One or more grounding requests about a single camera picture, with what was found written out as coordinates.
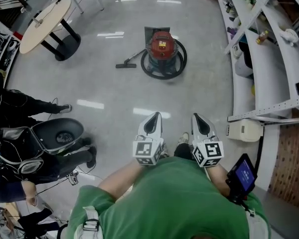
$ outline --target vacuum hose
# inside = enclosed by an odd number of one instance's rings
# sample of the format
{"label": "vacuum hose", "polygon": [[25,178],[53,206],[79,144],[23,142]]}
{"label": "vacuum hose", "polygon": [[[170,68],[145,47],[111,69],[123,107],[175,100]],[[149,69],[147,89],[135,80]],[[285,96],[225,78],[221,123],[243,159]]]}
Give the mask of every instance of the vacuum hose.
{"label": "vacuum hose", "polygon": [[187,52],[186,52],[186,49],[184,47],[184,45],[181,44],[180,41],[174,39],[176,41],[176,43],[178,44],[178,46],[182,49],[183,53],[184,53],[184,57],[182,56],[182,54],[180,53],[180,51],[178,51],[177,55],[179,57],[179,60],[180,60],[180,69],[178,71],[176,71],[176,73],[173,73],[173,74],[167,74],[166,72],[164,72],[161,68],[160,68],[160,72],[162,73],[162,76],[158,76],[158,75],[155,75],[151,72],[149,72],[146,68],[145,68],[145,65],[144,65],[144,60],[145,60],[145,57],[146,55],[148,54],[148,51],[145,50],[145,52],[143,53],[142,55],[142,58],[141,58],[141,66],[142,66],[142,69],[143,71],[153,77],[153,78],[156,78],[156,79],[161,79],[161,80],[169,80],[169,79],[172,79],[172,78],[175,78],[177,77],[178,75],[180,75],[184,69],[185,69],[185,66],[187,64]]}

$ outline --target white machine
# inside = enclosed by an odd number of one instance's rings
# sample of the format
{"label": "white machine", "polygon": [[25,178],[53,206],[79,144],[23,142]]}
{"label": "white machine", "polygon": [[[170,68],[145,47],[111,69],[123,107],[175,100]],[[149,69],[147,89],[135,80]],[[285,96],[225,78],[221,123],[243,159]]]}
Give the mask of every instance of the white machine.
{"label": "white machine", "polygon": [[[212,122],[199,114],[191,119],[193,156],[200,167],[215,166],[224,157],[223,143],[216,135]],[[141,122],[136,140],[133,142],[133,157],[141,165],[156,165],[164,147],[161,137],[161,114],[153,113]]]}

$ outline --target buckle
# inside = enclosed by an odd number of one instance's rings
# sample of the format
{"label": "buckle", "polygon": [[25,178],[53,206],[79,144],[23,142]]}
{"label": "buckle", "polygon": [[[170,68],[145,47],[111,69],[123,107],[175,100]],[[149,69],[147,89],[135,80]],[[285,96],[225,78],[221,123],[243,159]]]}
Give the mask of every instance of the buckle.
{"label": "buckle", "polygon": [[86,220],[83,223],[83,231],[99,231],[100,222],[97,219]]}

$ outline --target wooden tabletop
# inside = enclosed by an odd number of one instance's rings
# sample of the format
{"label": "wooden tabletop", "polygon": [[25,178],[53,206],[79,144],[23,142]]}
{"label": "wooden tabletop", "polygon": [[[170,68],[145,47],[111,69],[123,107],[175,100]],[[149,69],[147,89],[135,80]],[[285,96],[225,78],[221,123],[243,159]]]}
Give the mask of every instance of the wooden tabletop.
{"label": "wooden tabletop", "polygon": [[58,4],[55,2],[45,8],[36,19],[43,23],[35,28],[36,23],[33,21],[23,35],[20,52],[28,53],[38,46],[60,23],[71,6],[71,0],[61,0]]}

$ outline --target shop vacuum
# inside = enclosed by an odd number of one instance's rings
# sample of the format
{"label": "shop vacuum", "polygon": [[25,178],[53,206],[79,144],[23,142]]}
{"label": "shop vacuum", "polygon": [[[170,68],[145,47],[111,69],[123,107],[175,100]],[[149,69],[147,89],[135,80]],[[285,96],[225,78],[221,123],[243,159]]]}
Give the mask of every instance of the shop vacuum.
{"label": "shop vacuum", "polygon": [[145,27],[146,48],[133,54],[124,64],[116,65],[116,68],[135,68],[136,64],[129,64],[129,61],[143,53],[141,66],[147,75],[161,80],[180,75],[187,63],[187,53],[185,47],[169,31],[169,27]]}

